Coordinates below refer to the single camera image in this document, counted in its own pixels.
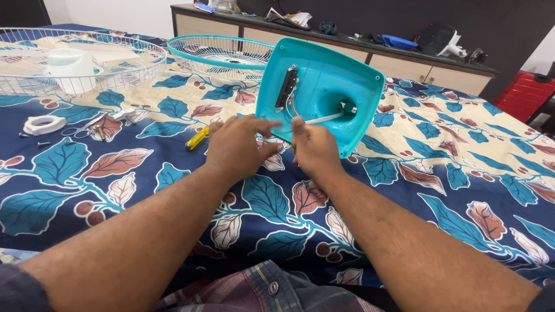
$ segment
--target bedsheet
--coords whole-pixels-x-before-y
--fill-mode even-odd
[[[253,114],[258,90],[256,82],[199,75],[170,56],[162,77],[137,87],[0,95],[0,247],[44,250],[187,176],[204,163],[208,141],[191,152],[184,143],[212,121]],[[135,125],[111,116],[126,108],[137,110]],[[98,133],[76,144],[64,144],[60,131],[18,136],[30,116],[79,127],[104,113],[97,124],[107,142]],[[271,141],[284,150],[229,190],[184,268],[239,270],[273,259],[317,284],[381,286],[333,203],[292,164],[290,144]],[[342,164],[431,227],[547,284],[555,276],[554,155],[554,141],[481,98],[387,78],[372,124]]]

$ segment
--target forearm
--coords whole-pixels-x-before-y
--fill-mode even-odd
[[[44,285],[56,311],[148,310],[230,186],[201,167],[21,267]]]
[[[533,283],[356,179],[329,180],[324,190],[403,311],[524,311],[538,293]]]

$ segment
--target dark countertop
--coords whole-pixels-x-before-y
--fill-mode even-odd
[[[191,15],[191,16],[197,16],[199,18],[206,18],[206,19],[219,19],[219,20],[227,20],[229,22],[232,23],[240,23],[240,24],[247,24],[247,25],[252,25],[252,26],[257,26],[257,28],[259,27],[264,27],[264,28],[269,28],[269,29],[274,29],[276,31],[281,31],[281,32],[286,32],[286,33],[290,33],[290,34],[298,34],[298,35],[302,35],[302,36],[308,36],[308,37],[312,37],[312,38],[316,38],[316,39],[324,39],[326,41],[330,41],[330,42],[337,42],[337,43],[342,43],[342,44],[348,44],[351,46],[356,46],[356,47],[360,47],[363,48],[362,50],[366,51],[367,49],[371,49],[371,50],[375,50],[375,51],[381,51],[381,52],[386,52],[386,53],[392,53],[392,54],[396,54],[396,55],[400,55],[400,56],[405,56],[405,57],[412,57],[412,58],[418,58],[424,61],[429,61],[429,62],[435,62],[435,63],[442,63],[442,64],[446,64],[446,65],[451,65],[451,66],[456,66],[456,67],[463,67],[463,68],[467,68],[467,69],[473,69],[474,71],[480,71],[480,72],[486,72],[486,73],[491,73],[491,74],[499,74],[500,72],[489,68],[487,66],[484,66],[482,64],[477,64],[477,63],[465,63],[465,59],[464,58],[459,58],[459,57],[444,57],[444,56],[428,56],[426,54],[420,53],[420,52],[415,52],[415,51],[408,51],[408,50],[403,50],[403,49],[398,49],[398,48],[388,48],[386,46],[383,46],[381,44],[376,44],[376,43],[372,43],[370,42],[368,39],[366,38],[360,38],[358,40],[355,39],[351,39],[349,38],[348,35],[346,34],[341,34],[338,33],[336,36],[329,36],[326,34],[322,34],[319,31],[303,31],[301,29],[296,29],[293,27],[288,27],[288,26],[283,26],[280,25],[278,23],[275,22],[266,22],[264,21],[264,19],[260,16],[241,16],[241,15],[232,15],[232,14],[227,14],[227,13],[220,13],[220,12],[214,12],[214,13],[208,13],[202,10],[199,10],[197,8],[195,8],[192,4],[172,4],[170,6],[172,8],[172,10],[176,9],[179,11],[187,11],[186,15]]]

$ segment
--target fan blade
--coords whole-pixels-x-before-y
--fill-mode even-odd
[[[43,51],[39,50],[0,50],[0,56],[46,56]]]
[[[70,48],[89,52],[97,62],[114,61],[118,59],[139,58],[131,48],[124,46],[113,46],[111,44],[89,44],[81,42],[70,42]]]

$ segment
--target shirt button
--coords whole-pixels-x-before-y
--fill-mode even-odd
[[[275,295],[278,293],[278,289],[279,289],[279,285],[277,284],[277,282],[271,282],[270,286],[268,286],[268,293],[270,293],[270,295]]]

